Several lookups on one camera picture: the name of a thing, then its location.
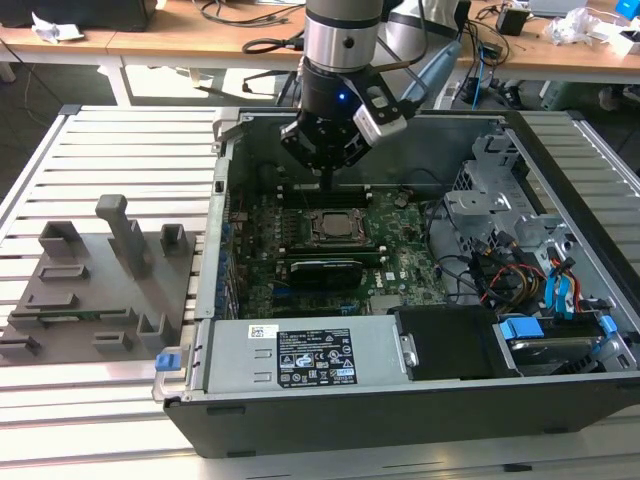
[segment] electronic component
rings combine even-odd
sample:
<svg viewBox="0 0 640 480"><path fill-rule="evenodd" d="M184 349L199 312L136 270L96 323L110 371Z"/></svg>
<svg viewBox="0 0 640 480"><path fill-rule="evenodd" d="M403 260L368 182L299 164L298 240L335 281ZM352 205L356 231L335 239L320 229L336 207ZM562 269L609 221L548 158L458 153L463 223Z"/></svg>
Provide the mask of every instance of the electronic component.
<svg viewBox="0 0 640 480"><path fill-rule="evenodd" d="M500 11L496 29L502 35L519 36L531 12L522 8L505 7Z"/></svg>
<svg viewBox="0 0 640 480"><path fill-rule="evenodd" d="M289 285L301 290L353 290L360 286L363 266L355 261L310 261L291 265Z"/></svg>
<svg viewBox="0 0 640 480"><path fill-rule="evenodd" d="M362 245L366 242L360 210L316 210L309 213L311 243L319 247Z"/></svg>

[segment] floor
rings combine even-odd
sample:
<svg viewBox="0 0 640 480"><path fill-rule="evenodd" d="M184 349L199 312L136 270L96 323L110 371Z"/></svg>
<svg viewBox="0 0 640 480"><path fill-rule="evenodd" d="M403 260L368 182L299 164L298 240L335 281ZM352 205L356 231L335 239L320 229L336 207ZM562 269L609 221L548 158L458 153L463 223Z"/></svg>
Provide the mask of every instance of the floor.
<svg viewBox="0 0 640 480"><path fill-rule="evenodd" d="M20 171L37 148L48 126L60 108L59 102L30 75L27 68L13 65L16 81L0 84L0 198L4 198ZM224 70L204 71L202 84L231 93L206 93L191 87L188 71L168 68L148 69L137 67L129 73L132 89L137 96L135 105L258 105L271 106L284 79L258 80L251 83L254 95L241 91L241 81L233 73ZM92 66L37 65L35 74L56 96L67 104L115 105L107 77ZM522 88L523 103L527 108L540 109L538 96L542 84L525 82ZM580 88L580 95L573 95L571 108L580 111L601 136L620 156L637 171L640 169L640 105L625 105L620 112L608 113L598 106L597 92L600 86ZM180 97L159 97L167 91ZM484 92L479 108L503 110L496 95ZM454 109L470 109L456 101Z"/></svg>

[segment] desk leg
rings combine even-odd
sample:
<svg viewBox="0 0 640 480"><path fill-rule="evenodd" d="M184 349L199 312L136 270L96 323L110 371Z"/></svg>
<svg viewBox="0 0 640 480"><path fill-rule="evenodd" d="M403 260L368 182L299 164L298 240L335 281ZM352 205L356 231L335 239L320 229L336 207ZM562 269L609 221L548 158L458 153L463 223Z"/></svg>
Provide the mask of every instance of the desk leg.
<svg viewBox="0 0 640 480"><path fill-rule="evenodd" d="M8 62L0 62L0 79L4 83L13 83L16 81L16 76L11 70L11 65Z"/></svg>
<svg viewBox="0 0 640 480"><path fill-rule="evenodd" d="M103 67L107 71L111 90L113 91L113 96L116 98L118 106L130 107L132 96L131 87L129 86L127 72L124 67L117 64L103 65Z"/></svg>

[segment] metal slat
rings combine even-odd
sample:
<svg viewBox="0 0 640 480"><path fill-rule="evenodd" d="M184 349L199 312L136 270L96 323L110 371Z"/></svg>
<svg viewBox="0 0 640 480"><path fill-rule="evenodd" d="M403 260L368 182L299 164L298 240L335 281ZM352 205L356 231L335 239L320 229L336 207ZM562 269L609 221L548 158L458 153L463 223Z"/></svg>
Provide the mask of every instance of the metal slat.
<svg viewBox="0 0 640 480"><path fill-rule="evenodd" d="M629 260L629 262L632 262L632 263L640 262L640 245L639 244L637 243L633 245L622 244L622 245L618 245L618 248L620 248L620 251L624 254L625 257L627 257L627 260Z"/></svg>
<svg viewBox="0 0 640 480"><path fill-rule="evenodd" d="M69 132L87 133L208 133L211 122L71 122Z"/></svg>
<svg viewBox="0 0 640 480"><path fill-rule="evenodd" d="M531 130L533 130L533 132L536 135L545 136L545 137L546 136L575 136L576 135L576 129L571 124L567 124L566 126L560 126L560 125L547 126L547 125L532 124L531 125Z"/></svg>
<svg viewBox="0 0 640 480"><path fill-rule="evenodd" d="M51 153L54 157L211 157L211 144L58 145Z"/></svg>
<svg viewBox="0 0 640 480"><path fill-rule="evenodd" d="M602 157L591 158L565 158L559 157L554 159L558 166L562 169L574 169L574 170L610 170L606 160Z"/></svg>
<svg viewBox="0 0 640 480"><path fill-rule="evenodd" d="M74 122L212 122L211 111L86 111L74 116Z"/></svg>
<svg viewBox="0 0 640 480"><path fill-rule="evenodd" d="M563 169L571 182L610 183L620 180L620 176L612 170L572 170Z"/></svg>
<svg viewBox="0 0 640 480"><path fill-rule="evenodd" d="M29 278L38 265L37 258L0 259L0 279Z"/></svg>
<svg viewBox="0 0 640 480"><path fill-rule="evenodd" d="M204 198L211 196L211 184L188 185L91 185L64 187L40 186L31 191L29 200L98 200L107 194L121 194L127 199Z"/></svg>
<svg viewBox="0 0 640 480"><path fill-rule="evenodd" d="M640 211L640 198L628 197L588 197L583 196L583 200L594 212L597 211Z"/></svg>
<svg viewBox="0 0 640 480"><path fill-rule="evenodd" d="M47 163L47 170L176 170L178 165L180 170L206 170L214 163L211 157L56 157Z"/></svg>
<svg viewBox="0 0 640 480"><path fill-rule="evenodd" d="M585 145L583 147L549 147L547 151L553 158L583 158L593 157L597 152L591 145Z"/></svg>
<svg viewBox="0 0 640 480"><path fill-rule="evenodd" d="M546 195L544 187L540 184L535 175L529 175L527 181L536 193L540 192L540 194ZM591 197L598 195L627 197L634 194L631 187L629 187L628 184L623 183L622 181L608 183L606 189L602 188L602 185L598 183L574 182L572 185L580 195L588 195Z"/></svg>
<svg viewBox="0 0 640 480"><path fill-rule="evenodd" d="M178 183L213 182L213 169L188 170L188 171L78 171L73 172L43 172L37 178L37 185L82 185L82 184L114 184L121 182L123 185L166 183L175 185Z"/></svg>
<svg viewBox="0 0 640 480"><path fill-rule="evenodd" d="M596 214L598 220L605 230L606 227L625 227L625 226L638 226L640 225L640 213L631 212L601 212Z"/></svg>
<svg viewBox="0 0 640 480"><path fill-rule="evenodd" d="M67 133L62 145L211 145L213 130L207 133Z"/></svg>
<svg viewBox="0 0 640 480"><path fill-rule="evenodd" d="M169 419L5 428L0 429L0 444L4 463L192 449Z"/></svg>
<svg viewBox="0 0 640 480"><path fill-rule="evenodd" d="M5 280L0 282L0 302L16 304L24 289L27 288L27 280Z"/></svg>
<svg viewBox="0 0 640 480"><path fill-rule="evenodd" d="M123 387L50 388L47 390L0 391L0 409L45 405L75 405L94 402L151 400L148 384Z"/></svg>
<svg viewBox="0 0 640 480"><path fill-rule="evenodd" d="M208 200L172 200L172 201L143 201L131 200L127 205L127 216L138 218L141 216L187 216L206 215L209 208ZM51 218L57 217L87 217L95 218L96 202L30 202L20 211L20 218Z"/></svg>
<svg viewBox="0 0 640 480"><path fill-rule="evenodd" d="M579 147L583 140L572 135L539 135L538 138L548 147Z"/></svg>
<svg viewBox="0 0 640 480"><path fill-rule="evenodd" d="M30 424L56 425L72 422L123 421L135 417L166 418L162 405L151 400L74 405L0 408L0 426L16 428Z"/></svg>

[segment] white paper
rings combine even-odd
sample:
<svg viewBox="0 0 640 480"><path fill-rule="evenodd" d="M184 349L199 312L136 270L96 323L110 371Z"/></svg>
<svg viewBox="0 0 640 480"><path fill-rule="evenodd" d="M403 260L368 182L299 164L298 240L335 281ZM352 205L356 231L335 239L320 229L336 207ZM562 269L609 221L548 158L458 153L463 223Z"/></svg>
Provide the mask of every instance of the white paper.
<svg viewBox="0 0 640 480"><path fill-rule="evenodd" d="M613 23L608 22L600 22L595 27L593 27L593 30L589 32L589 35L599 40L608 40L609 37L618 35L624 29L625 27L622 27L620 25L614 25Z"/></svg>
<svg viewBox="0 0 640 480"><path fill-rule="evenodd" d="M31 30L46 42L57 44L64 40L84 38L84 35L80 33L78 27L71 23L56 25L55 23L49 23L38 18L35 13L31 13L31 17L33 18L33 27L31 27Z"/></svg>

